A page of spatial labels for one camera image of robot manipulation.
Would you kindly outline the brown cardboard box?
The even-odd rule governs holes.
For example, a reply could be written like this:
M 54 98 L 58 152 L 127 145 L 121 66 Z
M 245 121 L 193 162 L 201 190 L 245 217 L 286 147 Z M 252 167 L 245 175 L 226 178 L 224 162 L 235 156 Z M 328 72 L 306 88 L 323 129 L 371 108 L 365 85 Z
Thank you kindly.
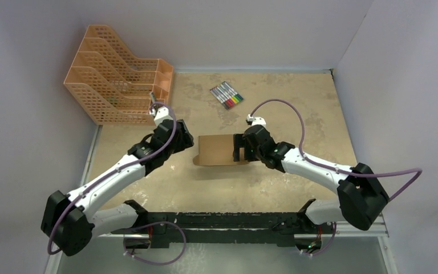
M 233 134 L 201 135 L 198 137 L 198 155 L 193 158 L 196 166 L 240 166 L 247 165 L 244 159 L 244 149 L 240 148 L 240 161 L 233 157 Z

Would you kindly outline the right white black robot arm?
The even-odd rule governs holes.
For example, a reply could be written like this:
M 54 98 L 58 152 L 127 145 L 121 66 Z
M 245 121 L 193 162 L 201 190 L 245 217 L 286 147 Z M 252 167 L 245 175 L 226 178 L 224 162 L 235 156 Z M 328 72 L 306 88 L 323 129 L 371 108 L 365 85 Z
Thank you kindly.
M 369 166 L 337 165 L 306 153 L 287 142 L 275 142 L 262 125 L 233 135 L 233 160 L 262 162 L 267 168 L 298 175 L 317 183 L 337 197 L 309 200 L 298 212 L 297 224 L 304 232 L 319 225 L 346 221 L 367 231 L 388 204 L 390 198 Z

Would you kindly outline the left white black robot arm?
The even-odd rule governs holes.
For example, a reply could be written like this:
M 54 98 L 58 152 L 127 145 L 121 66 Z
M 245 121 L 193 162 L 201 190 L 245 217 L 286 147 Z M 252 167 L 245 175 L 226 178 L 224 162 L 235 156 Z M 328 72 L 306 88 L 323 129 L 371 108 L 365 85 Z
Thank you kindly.
M 193 136 L 182 119 L 165 119 L 99 177 L 67 194 L 53 192 L 46 201 L 40 227 L 48 236 L 47 252 L 73 256 L 99 235 L 125 228 L 143 232 L 147 218 L 136 202 L 127 201 L 109 210 L 101 207 L 161 167 L 171 155 L 193 145 Z

